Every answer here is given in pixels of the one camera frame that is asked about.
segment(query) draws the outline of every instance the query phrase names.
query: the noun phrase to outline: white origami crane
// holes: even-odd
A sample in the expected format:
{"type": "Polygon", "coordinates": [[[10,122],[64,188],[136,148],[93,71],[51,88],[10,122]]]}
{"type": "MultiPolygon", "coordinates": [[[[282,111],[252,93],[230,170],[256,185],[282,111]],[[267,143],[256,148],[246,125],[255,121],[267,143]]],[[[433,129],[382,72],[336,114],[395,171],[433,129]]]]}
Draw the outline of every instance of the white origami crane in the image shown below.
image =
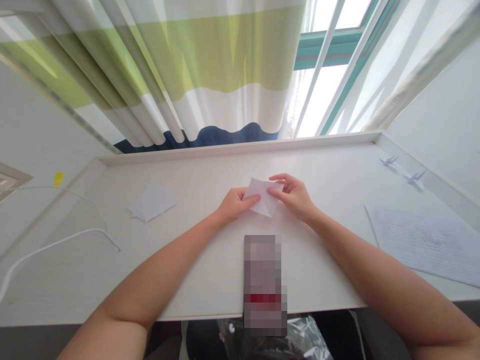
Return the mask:
{"type": "Polygon", "coordinates": [[[406,179],[408,184],[417,184],[421,188],[423,184],[420,179],[425,175],[426,172],[427,170],[424,170],[423,172],[416,172],[412,176],[404,174],[403,177],[406,179]]]}
{"type": "Polygon", "coordinates": [[[398,156],[391,156],[387,160],[380,159],[380,161],[384,166],[392,167],[398,158],[398,156]]]}

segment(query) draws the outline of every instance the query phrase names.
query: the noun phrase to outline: white desk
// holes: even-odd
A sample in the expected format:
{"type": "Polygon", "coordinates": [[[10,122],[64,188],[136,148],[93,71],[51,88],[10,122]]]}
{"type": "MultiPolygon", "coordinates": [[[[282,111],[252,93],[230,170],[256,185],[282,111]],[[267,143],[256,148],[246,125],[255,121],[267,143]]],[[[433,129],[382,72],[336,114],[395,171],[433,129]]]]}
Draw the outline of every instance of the white desk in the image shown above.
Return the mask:
{"type": "MultiPolygon", "coordinates": [[[[358,137],[355,141],[360,143],[351,144],[352,137],[345,139],[350,140],[337,143],[347,144],[327,147],[325,142],[311,145],[306,140],[307,148],[291,148],[286,142],[281,145],[286,150],[145,163],[141,162],[151,161],[152,154],[123,157],[126,164],[106,167],[86,192],[100,206],[122,251],[115,252],[103,235],[91,232],[32,257],[14,276],[0,304],[0,326],[84,322],[136,266],[214,211],[229,188],[247,186],[250,177],[266,180],[287,172],[302,179],[320,209],[375,245],[365,203],[458,218],[428,190],[419,192],[400,174],[383,167],[379,157],[385,153],[373,142],[365,142],[371,139],[358,137]],[[128,203],[155,183],[173,187],[178,205],[146,224],[131,218],[128,203]]],[[[245,146],[238,152],[259,145],[245,146]]],[[[216,148],[211,154],[235,150],[216,148]]],[[[101,226],[95,208],[79,201],[47,243],[101,226]]],[[[248,211],[223,229],[194,264],[161,319],[241,316],[243,242],[249,234],[282,236],[290,313],[364,306],[321,241],[279,203],[271,219],[248,211]]],[[[480,299],[480,288],[418,273],[451,300],[480,299]]]]}

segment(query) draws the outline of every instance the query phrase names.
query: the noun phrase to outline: white paper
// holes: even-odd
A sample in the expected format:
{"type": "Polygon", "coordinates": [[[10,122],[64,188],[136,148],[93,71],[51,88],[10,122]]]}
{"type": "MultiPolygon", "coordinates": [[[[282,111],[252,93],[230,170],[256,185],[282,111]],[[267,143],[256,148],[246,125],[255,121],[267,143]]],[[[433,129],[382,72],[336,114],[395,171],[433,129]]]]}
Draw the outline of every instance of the white paper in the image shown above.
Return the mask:
{"type": "Polygon", "coordinates": [[[245,191],[243,197],[249,198],[253,195],[259,194],[261,197],[260,201],[251,206],[250,210],[271,218],[275,213],[279,201],[267,192],[268,188],[275,188],[282,191],[284,186],[270,181],[257,180],[252,177],[250,185],[248,185],[248,189],[245,191]]]}
{"type": "Polygon", "coordinates": [[[146,223],[175,206],[175,192],[171,187],[155,184],[132,201],[127,209],[146,223]]]}
{"type": "Polygon", "coordinates": [[[384,252],[409,268],[480,288],[480,236],[462,222],[365,208],[384,252]]]}

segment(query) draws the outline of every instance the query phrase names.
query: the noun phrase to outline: yellow tag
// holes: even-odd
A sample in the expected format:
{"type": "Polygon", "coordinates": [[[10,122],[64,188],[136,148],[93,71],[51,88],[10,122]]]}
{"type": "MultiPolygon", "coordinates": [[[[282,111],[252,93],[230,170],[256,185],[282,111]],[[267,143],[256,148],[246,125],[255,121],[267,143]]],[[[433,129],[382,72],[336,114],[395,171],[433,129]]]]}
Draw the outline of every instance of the yellow tag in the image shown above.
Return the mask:
{"type": "Polygon", "coordinates": [[[55,174],[55,184],[54,184],[53,186],[54,186],[55,188],[58,188],[59,185],[62,183],[63,180],[64,180],[64,173],[58,171],[58,172],[55,174]]]}

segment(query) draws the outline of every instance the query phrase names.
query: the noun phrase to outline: finger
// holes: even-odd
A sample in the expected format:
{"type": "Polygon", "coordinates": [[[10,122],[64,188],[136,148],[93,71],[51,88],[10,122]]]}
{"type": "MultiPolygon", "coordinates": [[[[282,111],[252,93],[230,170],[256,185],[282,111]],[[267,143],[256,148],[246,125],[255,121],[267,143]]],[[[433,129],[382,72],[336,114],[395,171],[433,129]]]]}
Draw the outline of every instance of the finger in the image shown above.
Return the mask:
{"type": "Polygon", "coordinates": [[[282,172],[277,175],[270,176],[268,178],[269,180],[285,180],[287,183],[293,183],[297,178],[293,177],[290,174],[287,174],[286,172],[282,172]]]}
{"type": "Polygon", "coordinates": [[[289,183],[286,182],[285,180],[277,180],[275,181],[275,184],[282,184],[283,185],[283,188],[281,189],[284,193],[287,192],[287,189],[289,187],[289,183]]]}
{"type": "Polygon", "coordinates": [[[280,200],[282,203],[285,202],[285,200],[288,198],[288,195],[274,187],[269,187],[266,190],[267,193],[269,193],[271,196],[273,196],[275,199],[280,200]]]}
{"type": "Polygon", "coordinates": [[[247,191],[246,187],[234,187],[232,190],[235,190],[235,194],[240,200],[244,198],[245,192],[247,191]]]}
{"type": "Polygon", "coordinates": [[[249,207],[258,203],[259,201],[260,201],[260,195],[253,195],[253,196],[247,197],[246,199],[243,199],[241,202],[243,204],[243,207],[246,210],[249,207]]]}

